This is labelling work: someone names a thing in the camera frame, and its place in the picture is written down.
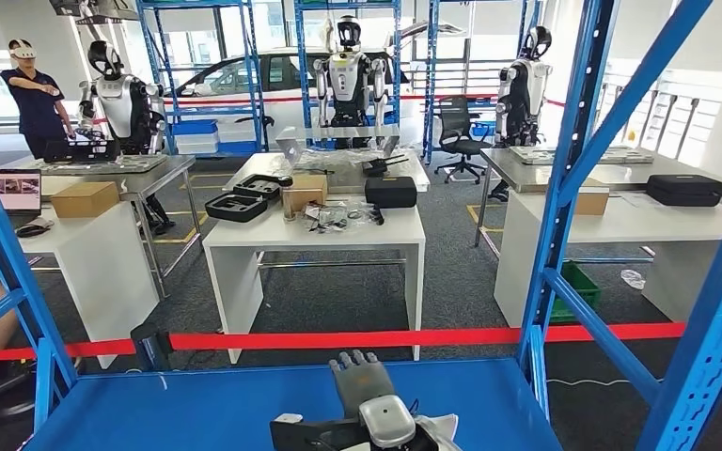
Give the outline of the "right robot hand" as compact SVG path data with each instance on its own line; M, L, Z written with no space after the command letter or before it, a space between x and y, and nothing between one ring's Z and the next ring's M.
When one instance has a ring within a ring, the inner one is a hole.
M343 408L343 417L357 418L360 405L382 396L396 394L384 365L373 352L342 351L328 363Z

